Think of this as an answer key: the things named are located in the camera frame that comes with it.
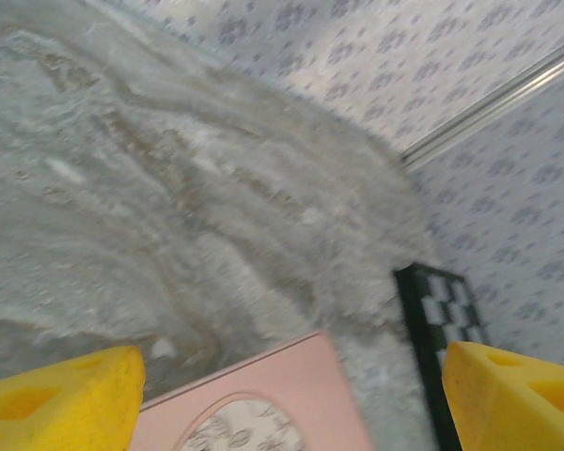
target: black and white checkered mat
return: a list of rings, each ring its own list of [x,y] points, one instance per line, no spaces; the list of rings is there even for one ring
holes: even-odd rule
[[[445,398],[441,370],[452,341],[489,343],[465,278],[415,263],[395,271],[439,449],[461,450]]]

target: checkerboard pattern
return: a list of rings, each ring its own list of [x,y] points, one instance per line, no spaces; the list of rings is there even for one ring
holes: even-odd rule
[[[439,449],[459,451],[441,371],[452,341],[489,344],[472,291],[464,277],[419,263],[395,271],[395,278]]]

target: pink book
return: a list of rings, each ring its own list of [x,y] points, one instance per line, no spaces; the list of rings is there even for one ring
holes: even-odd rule
[[[369,451],[332,342],[314,333],[142,406],[130,451]]]

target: patterned wallpaper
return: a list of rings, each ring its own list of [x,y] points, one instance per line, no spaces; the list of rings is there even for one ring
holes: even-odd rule
[[[415,179],[493,343],[564,364],[564,77]]]
[[[564,43],[564,0],[108,1],[398,148]]]

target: pink box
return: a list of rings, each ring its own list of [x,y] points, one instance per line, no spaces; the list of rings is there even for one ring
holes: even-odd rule
[[[228,449],[372,449],[326,334],[310,334],[147,402],[130,447]]]

